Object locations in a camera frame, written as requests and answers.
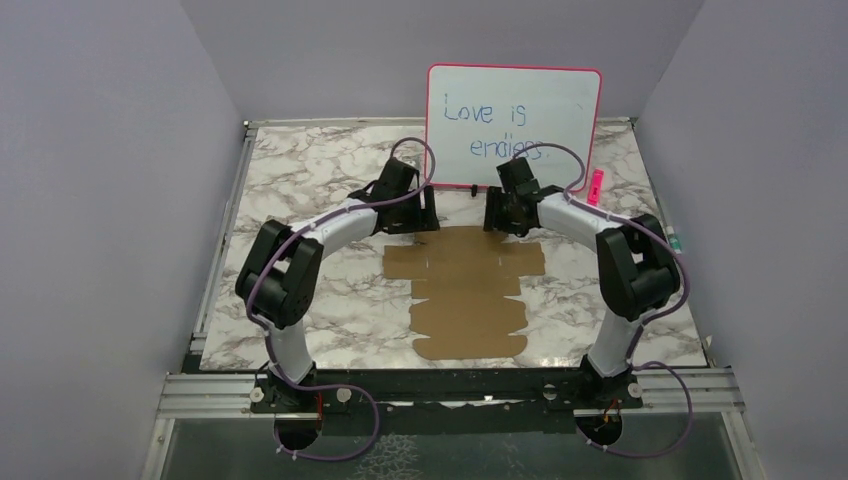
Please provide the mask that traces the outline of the brown cardboard box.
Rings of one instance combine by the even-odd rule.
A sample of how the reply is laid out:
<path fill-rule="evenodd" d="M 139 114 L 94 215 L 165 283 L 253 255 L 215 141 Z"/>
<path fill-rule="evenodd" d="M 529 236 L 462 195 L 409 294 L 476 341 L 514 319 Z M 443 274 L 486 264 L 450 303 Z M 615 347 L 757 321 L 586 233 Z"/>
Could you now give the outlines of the brown cardboard box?
<path fill-rule="evenodd" d="M 383 275 L 407 280 L 414 301 L 410 329 L 426 360 L 509 358 L 528 344 L 521 278 L 541 276 L 537 242 L 509 242 L 475 226 L 419 232 L 411 245 L 384 249 Z"/>

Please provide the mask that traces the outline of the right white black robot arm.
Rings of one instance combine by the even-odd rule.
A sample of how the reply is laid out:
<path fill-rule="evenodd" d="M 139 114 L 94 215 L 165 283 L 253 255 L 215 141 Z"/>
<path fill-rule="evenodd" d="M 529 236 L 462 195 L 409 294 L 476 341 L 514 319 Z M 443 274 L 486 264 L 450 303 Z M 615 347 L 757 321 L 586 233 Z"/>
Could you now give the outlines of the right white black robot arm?
<path fill-rule="evenodd" d="M 622 217 L 581 202 L 557 186 L 542 187 L 528 161 L 498 166 L 500 186 L 486 193 L 485 231 L 517 237 L 533 229 L 562 234 L 596 256 L 606 312 L 594 344 L 581 360 L 574 392 L 600 407 L 627 383 L 632 356 L 648 320 L 681 286 L 681 275 L 659 220 Z"/>

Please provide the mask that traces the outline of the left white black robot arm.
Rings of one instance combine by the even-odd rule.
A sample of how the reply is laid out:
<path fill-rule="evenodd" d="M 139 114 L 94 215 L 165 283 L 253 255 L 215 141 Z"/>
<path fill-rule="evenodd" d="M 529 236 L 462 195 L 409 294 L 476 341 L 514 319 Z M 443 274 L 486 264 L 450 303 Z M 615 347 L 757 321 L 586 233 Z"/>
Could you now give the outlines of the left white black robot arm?
<path fill-rule="evenodd" d="M 315 297 L 322 262 L 338 250 L 376 234 L 399 235 L 439 228 L 429 175 L 395 157 L 378 178 L 328 212 L 308 220 L 261 225 L 237 277 L 235 291 L 247 318 L 258 326 L 269 357 L 276 396 L 298 411 L 313 401 L 307 377 L 314 362 L 303 319 Z"/>

